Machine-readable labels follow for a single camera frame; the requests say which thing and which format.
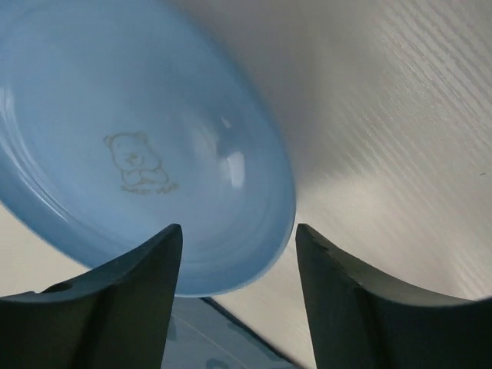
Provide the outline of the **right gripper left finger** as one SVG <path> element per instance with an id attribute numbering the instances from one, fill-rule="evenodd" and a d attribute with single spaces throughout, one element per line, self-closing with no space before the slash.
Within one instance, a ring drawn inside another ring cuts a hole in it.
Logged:
<path id="1" fill-rule="evenodd" d="M 97 268 L 1 299 L 3 368 L 159 368 L 183 237 L 171 224 Z"/>

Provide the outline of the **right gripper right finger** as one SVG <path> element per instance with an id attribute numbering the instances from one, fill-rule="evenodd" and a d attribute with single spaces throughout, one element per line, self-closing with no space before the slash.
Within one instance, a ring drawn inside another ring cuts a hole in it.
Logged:
<path id="1" fill-rule="evenodd" d="M 489 368 L 491 299 L 417 287 L 348 254 L 308 224 L 295 236 L 318 368 Z"/>

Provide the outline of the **blue letter-print placemat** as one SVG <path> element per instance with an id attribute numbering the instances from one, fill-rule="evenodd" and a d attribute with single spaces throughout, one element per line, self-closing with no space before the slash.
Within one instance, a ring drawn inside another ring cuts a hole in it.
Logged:
<path id="1" fill-rule="evenodd" d="M 295 368 L 208 299 L 175 298 L 163 368 Z"/>

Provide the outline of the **blue plastic plate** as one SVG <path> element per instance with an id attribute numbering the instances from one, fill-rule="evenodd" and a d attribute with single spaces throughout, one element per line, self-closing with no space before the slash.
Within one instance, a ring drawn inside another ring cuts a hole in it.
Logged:
<path id="1" fill-rule="evenodd" d="M 180 297 L 262 277 L 294 224 L 278 127 L 165 1 L 1 3 L 1 203 L 95 268 L 170 224 Z"/>

